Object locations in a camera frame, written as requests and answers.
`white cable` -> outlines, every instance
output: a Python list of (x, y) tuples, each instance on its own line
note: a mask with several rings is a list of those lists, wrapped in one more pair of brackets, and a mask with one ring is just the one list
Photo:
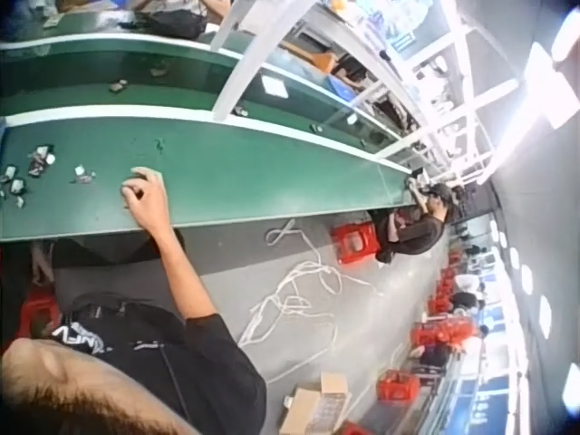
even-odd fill
[[(330, 321), (326, 321), (321, 324), (329, 324), (333, 327), (333, 337), (328, 346), (326, 346), (323, 350), (315, 353), (310, 358), (295, 364), (288, 370), (279, 373), (274, 378), (266, 381), (267, 383), (279, 381), (280, 379), (286, 377), (291, 372), (298, 370), (299, 368), (312, 362), (322, 354), (326, 353), (334, 346), (336, 338), (338, 336), (338, 327), (336, 326), (336, 323), (334, 321), (334, 314), (308, 312), (308, 310), (313, 309), (313, 306), (308, 299), (300, 295), (298, 286), (295, 282), (297, 278), (299, 278), (300, 276), (317, 274), (318, 279), (320, 280), (320, 283), (322, 284), (324, 290), (326, 290), (331, 295), (340, 295), (343, 292), (343, 280), (348, 279), (360, 285), (367, 285), (378, 296), (383, 296), (383, 293), (379, 292), (377, 288), (371, 283), (368, 283), (361, 279), (353, 278), (352, 276), (344, 275), (336, 267), (324, 265), (322, 262), (322, 256), (320, 255), (320, 252), (314, 247), (313, 243), (306, 236), (305, 232), (299, 228), (295, 228), (295, 219), (288, 220), (286, 224), (280, 229), (276, 228), (268, 231), (266, 233), (266, 244), (269, 247), (272, 247), (276, 245), (283, 237), (291, 235), (300, 235), (302, 237), (304, 242), (314, 252), (315, 260), (306, 260), (294, 266), (292, 270), (290, 270), (290, 272), (286, 274), (284, 279), (280, 281), (275, 292), (266, 296), (262, 300), (262, 302), (256, 304), (254, 307), (252, 307), (252, 309), (250, 309), (250, 314), (252, 315), (252, 318), (247, 324), (246, 330), (242, 333), (238, 345), (240, 347), (244, 347), (249, 344), (262, 343), (275, 330), (276, 326), (278, 325), (278, 322), (280, 322), (280, 320), (284, 315), (299, 315), (306, 318), (330, 319)], [(330, 284), (328, 284), (327, 282), (328, 278), (326, 276), (331, 276), (335, 279), (337, 283), (337, 288), (333, 288)], [(280, 294), (282, 293), (283, 290), (285, 290), (288, 287), (288, 285), (292, 286), (293, 293), (291, 295), (287, 295), (284, 299), (282, 299)], [(264, 311), (269, 305), (273, 305), (275, 309), (278, 310), (278, 314), (275, 317), (275, 320), (270, 325), (270, 327), (260, 336), (256, 337), (256, 329), (264, 321)]]

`small electronic component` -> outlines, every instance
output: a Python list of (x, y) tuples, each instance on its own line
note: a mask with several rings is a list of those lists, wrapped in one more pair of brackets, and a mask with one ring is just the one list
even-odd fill
[(248, 115), (247, 110), (244, 109), (242, 106), (234, 107), (232, 113), (234, 113), (236, 116), (241, 116), (242, 118), (245, 118)]
[(16, 166), (15, 165), (8, 165), (4, 172), (4, 175), (0, 177), (0, 183), (5, 184), (8, 181), (12, 180), (16, 175)]
[(13, 195), (22, 195), (26, 188), (26, 184), (23, 179), (13, 179), (10, 185), (10, 193)]
[(312, 130), (314, 133), (322, 133), (323, 132), (322, 126), (320, 126), (318, 124), (311, 124), (310, 130)]
[(74, 180), (71, 181), (73, 184), (89, 184), (94, 180), (97, 174), (92, 171), (88, 171), (84, 168), (83, 165), (79, 165), (74, 169), (74, 176)]
[(56, 160), (53, 152), (54, 145), (41, 145), (36, 147), (36, 150), (29, 156), (30, 164), (28, 165), (28, 175), (35, 178), (40, 177), (46, 167), (53, 164)]
[(127, 88), (128, 85), (129, 85), (129, 82), (127, 82), (126, 80), (120, 79), (117, 82), (113, 83), (109, 87), (109, 90), (113, 93), (119, 93), (119, 92), (125, 90), (125, 88)]

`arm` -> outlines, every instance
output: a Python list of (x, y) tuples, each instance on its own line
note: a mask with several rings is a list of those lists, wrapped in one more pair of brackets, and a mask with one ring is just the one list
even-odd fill
[(346, 70), (344, 68), (338, 70), (335, 76), (338, 79), (341, 79), (344, 83), (351, 86), (352, 88), (356, 89), (357, 91), (362, 91), (364, 89), (364, 86), (362, 86), (360, 83), (353, 82), (351, 79), (348, 78), (348, 76), (346, 75)]
[(397, 227), (395, 225), (395, 214), (391, 213), (389, 215), (389, 226), (387, 227), (387, 233), (389, 237), (389, 241), (392, 243), (397, 243), (399, 241), (399, 234), (397, 231)]
[(159, 247), (179, 312), (185, 319), (215, 314), (216, 307), (171, 227), (161, 174), (147, 168), (134, 168), (132, 171), (141, 178), (125, 181), (121, 193), (137, 223), (151, 234)]
[(232, 5), (229, 0), (199, 0), (207, 9), (223, 20)]
[(411, 194), (413, 195), (413, 199), (415, 200), (415, 202), (417, 203), (417, 205), (419, 206), (420, 210), (423, 213), (429, 213), (429, 211), (427, 210), (427, 200), (426, 198), (419, 192), (419, 189), (417, 188), (417, 183), (416, 182), (412, 182), (409, 185), (409, 191), (411, 192)]
[(142, 11), (145, 6), (151, 3), (153, 0), (141, 0), (135, 6), (133, 6), (133, 11)]

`black shirt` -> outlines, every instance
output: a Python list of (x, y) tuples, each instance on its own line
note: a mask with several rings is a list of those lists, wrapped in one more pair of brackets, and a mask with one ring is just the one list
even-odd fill
[(203, 435), (260, 432), (266, 384), (220, 315), (184, 325), (160, 308), (129, 304), (123, 315), (85, 307), (64, 318), (54, 340), (124, 372)]
[(353, 82), (360, 82), (366, 77), (366, 68), (350, 54), (345, 54), (338, 60), (331, 74), (336, 75), (341, 70), (345, 70), (346, 77)]
[(443, 235), (445, 224), (429, 213), (423, 214), (420, 219), (399, 229), (399, 242), (390, 243), (392, 252), (417, 256), (430, 250)]
[(463, 306), (465, 308), (475, 308), (478, 306), (478, 297), (470, 292), (457, 292), (449, 299), (454, 308)]

